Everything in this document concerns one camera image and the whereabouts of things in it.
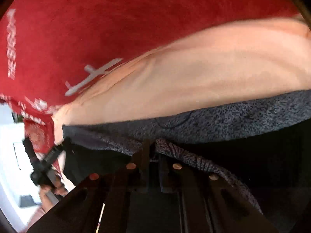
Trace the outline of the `person's left hand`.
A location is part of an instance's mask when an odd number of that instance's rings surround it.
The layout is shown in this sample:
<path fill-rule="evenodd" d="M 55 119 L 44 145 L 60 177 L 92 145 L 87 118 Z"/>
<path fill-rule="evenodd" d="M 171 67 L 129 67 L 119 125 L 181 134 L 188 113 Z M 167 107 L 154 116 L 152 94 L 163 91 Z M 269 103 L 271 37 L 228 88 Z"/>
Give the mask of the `person's left hand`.
<path fill-rule="evenodd" d="M 62 183 L 60 176 L 56 175 L 54 185 L 42 185 L 39 190 L 41 207 L 43 211 L 48 212 L 55 206 L 56 199 L 60 196 L 64 197 L 68 194 L 68 190 Z"/>

